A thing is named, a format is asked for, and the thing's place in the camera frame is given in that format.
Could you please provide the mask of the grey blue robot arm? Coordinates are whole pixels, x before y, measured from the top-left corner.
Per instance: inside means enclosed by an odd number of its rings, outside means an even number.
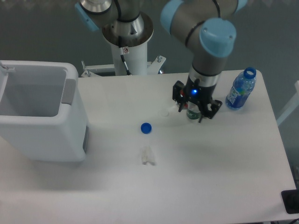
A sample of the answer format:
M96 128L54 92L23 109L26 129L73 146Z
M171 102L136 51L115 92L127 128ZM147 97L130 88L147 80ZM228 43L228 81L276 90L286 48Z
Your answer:
M246 6L244 0L168 0L163 28L193 53L186 83L177 81L172 98L189 119L212 119L222 106L212 95L231 54L236 29L227 18ZM147 43L153 22L138 0L79 0L75 9L90 30L100 30L110 44L118 76L145 75Z

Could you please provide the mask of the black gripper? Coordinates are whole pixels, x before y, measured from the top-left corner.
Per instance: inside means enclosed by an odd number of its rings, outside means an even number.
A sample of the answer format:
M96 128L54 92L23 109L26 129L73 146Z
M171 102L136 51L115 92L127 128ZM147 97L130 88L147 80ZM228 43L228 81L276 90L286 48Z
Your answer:
M199 102L200 118L198 122L201 123L203 118L212 119L222 106L222 101L212 98L215 87L216 85L194 86L194 82L190 78L187 79L185 86L178 80L172 88L172 99L176 102L179 112L184 109L185 102L192 102L196 105ZM184 98L180 95L181 90L186 94Z

